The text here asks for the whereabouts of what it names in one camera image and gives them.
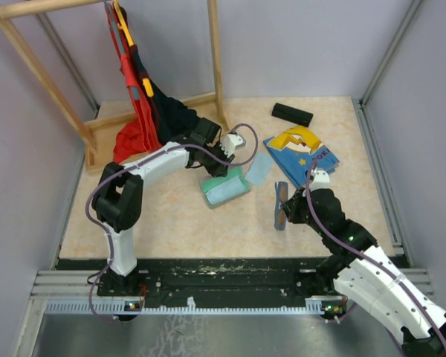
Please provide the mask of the black hanging garment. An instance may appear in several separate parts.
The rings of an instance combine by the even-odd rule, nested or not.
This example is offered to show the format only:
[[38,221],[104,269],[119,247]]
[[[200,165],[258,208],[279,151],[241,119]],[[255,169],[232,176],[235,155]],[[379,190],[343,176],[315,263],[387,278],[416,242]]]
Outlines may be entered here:
[[173,97],[167,97],[151,80],[154,90],[153,97],[147,97],[143,87],[143,94],[150,105],[151,118],[155,125],[157,138],[161,144],[165,144],[179,135],[187,136],[200,124],[196,110],[185,106],[181,101]]

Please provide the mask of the red hanging garment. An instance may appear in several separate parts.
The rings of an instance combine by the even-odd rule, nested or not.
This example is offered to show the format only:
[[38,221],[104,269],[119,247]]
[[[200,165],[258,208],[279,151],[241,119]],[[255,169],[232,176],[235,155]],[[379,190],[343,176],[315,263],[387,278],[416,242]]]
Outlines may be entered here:
[[114,146],[114,160],[118,163],[145,152],[153,152],[161,148],[151,118],[150,105],[141,92],[138,102],[131,100],[135,118],[127,123],[117,134]]

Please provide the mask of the yellow clothes hanger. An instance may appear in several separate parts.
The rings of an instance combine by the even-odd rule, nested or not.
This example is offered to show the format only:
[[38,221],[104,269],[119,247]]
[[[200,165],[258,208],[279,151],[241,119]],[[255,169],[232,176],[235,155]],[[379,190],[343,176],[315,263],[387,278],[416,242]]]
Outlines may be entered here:
[[154,96],[154,90],[152,87],[152,82],[149,78],[148,72],[143,65],[140,54],[138,52],[138,47],[135,44],[132,35],[130,33],[129,25],[127,22],[127,14],[126,11],[123,9],[123,7],[119,4],[118,0],[113,1],[113,7],[114,11],[117,14],[118,21],[120,24],[120,29],[123,31],[124,36],[126,37],[127,44],[129,46],[129,51],[132,56],[132,59],[135,64],[135,68],[137,70],[140,82],[142,84],[143,90],[146,93],[147,97],[153,97]]

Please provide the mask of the grey red clothes hanger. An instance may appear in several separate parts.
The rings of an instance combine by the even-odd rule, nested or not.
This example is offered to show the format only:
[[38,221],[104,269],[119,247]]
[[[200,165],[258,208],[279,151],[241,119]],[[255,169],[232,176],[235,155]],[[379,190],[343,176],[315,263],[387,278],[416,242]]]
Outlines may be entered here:
[[138,102],[141,97],[141,82],[135,68],[134,61],[129,51],[129,46],[120,29],[117,14],[114,11],[113,1],[105,1],[104,4],[109,32],[113,41],[114,47],[120,61],[120,72],[124,76],[125,84],[132,101]]

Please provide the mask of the grey blue sunglasses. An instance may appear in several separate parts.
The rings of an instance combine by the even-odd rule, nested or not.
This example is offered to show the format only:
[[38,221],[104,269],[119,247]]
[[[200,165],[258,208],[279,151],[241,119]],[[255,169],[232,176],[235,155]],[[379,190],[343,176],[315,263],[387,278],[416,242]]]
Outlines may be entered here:
[[284,231],[287,222],[285,211],[282,205],[288,201],[288,183],[285,181],[278,181],[274,185],[276,201],[274,208],[274,228],[277,231]]

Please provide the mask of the wooden clothes rack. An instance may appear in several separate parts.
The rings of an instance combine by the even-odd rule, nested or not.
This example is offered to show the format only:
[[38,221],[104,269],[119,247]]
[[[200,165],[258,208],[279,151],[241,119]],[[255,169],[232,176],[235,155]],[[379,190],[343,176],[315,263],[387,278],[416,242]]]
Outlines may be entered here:
[[[10,44],[36,76],[43,88],[59,107],[65,119],[71,124],[85,144],[85,167],[90,173],[101,170],[112,159],[112,147],[116,135],[122,127],[136,118],[134,112],[83,122],[71,107],[71,104],[59,90],[44,65],[35,55],[21,32],[12,20],[23,16],[35,16],[64,9],[83,7],[94,4],[94,1],[21,1],[13,4],[0,4],[0,29],[8,38]],[[222,91],[222,71],[219,45],[219,24],[216,1],[207,2],[210,31],[210,48],[213,62],[214,91],[188,97],[182,103],[196,107],[213,103],[216,106],[216,122],[222,125],[224,131],[229,130],[230,121],[225,117]]]

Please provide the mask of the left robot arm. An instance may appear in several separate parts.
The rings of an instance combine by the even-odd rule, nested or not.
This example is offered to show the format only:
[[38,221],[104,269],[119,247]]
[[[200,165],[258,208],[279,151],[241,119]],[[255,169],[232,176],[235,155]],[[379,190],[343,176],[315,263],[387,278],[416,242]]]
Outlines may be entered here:
[[140,285],[134,273],[133,227],[139,220],[146,188],[177,170],[201,165],[212,177],[225,177],[236,150],[245,139],[235,131],[218,139],[221,127],[202,118],[196,128],[179,134],[154,153],[139,161],[105,166],[100,182],[86,202],[86,216],[100,226],[109,243],[108,269],[113,285],[124,295],[135,293]]

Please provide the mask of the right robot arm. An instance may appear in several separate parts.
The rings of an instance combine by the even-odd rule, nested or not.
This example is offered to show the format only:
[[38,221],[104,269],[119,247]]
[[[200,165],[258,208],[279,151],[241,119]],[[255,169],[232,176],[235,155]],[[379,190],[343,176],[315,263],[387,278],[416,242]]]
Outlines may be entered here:
[[346,218],[330,189],[277,189],[275,225],[305,224],[331,252],[316,269],[318,288],[344,295],[390,334],[405,356],[446,356],[446,311],[396,267],[364,226]]

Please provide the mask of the black glasses case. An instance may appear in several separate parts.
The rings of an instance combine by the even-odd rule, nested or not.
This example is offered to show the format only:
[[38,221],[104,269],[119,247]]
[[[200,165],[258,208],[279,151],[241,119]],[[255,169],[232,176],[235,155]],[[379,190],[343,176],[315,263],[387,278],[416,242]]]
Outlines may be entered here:
[[286,106],[281,103],[275,103],[271,115],[299,126],[309,127],[314,115],[310,112]]

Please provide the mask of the blue yellow folded cloth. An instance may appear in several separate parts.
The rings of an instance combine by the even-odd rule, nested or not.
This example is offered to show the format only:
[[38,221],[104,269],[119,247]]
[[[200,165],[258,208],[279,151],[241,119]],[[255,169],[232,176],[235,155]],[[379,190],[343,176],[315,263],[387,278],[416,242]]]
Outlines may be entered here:
[[337,156],[308,128],[294,126],[263,141],[269,155],[295,186],[303,186],[313,160],[317,168],[333,173],[339,164]]

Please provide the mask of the light blue flat lens cloth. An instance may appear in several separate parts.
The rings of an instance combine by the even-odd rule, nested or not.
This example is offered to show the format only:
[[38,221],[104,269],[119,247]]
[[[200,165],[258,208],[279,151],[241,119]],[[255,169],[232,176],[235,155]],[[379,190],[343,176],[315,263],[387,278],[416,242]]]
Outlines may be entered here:
[[246,172],[245,180],[250,184],[262,186],[271,170],[271,165],[271,157],[259,152],[255,156],[249,170]]

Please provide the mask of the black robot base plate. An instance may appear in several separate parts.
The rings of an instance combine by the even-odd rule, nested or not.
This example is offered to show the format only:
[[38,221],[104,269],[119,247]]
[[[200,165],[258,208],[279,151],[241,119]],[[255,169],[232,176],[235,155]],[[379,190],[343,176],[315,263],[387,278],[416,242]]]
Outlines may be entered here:
[[203,309],[304,307],[319,298],[343,298],[318,274],[320,258],[139,259],[127,277],[107,271],[100,297],[135,297],[149,308],[184,307],[192,298]]

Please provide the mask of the grey glasses case green lining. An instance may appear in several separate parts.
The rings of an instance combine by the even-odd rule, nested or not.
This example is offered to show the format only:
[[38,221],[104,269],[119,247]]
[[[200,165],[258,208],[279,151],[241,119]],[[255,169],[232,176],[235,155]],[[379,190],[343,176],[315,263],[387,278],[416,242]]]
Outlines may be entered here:
[[209,190],[213,189],[214,187],[219,186],[220,184],[224,184],[226,182],[237,183],[239,186],[238,195],[234,196],[231,200],[236,199],[240,196],[243,196],[251,190],[250,185],[246,182],[245,178],[243,177],[243,172],[242,172],[241,167],[236,167],[236,168],[230,169],[227,172],[227,175],[225,177],[204,178],[200,181],[199,187],[202,192],[203,198],[209,208],[217,208],[218,206],[221,206],[221,205],[226,204],[229,201],[231,201],[231,200],[229,200],[229,201],[226,201],[220,205],[210,206],[204,197],[204,194],[206,192],[208,192]]

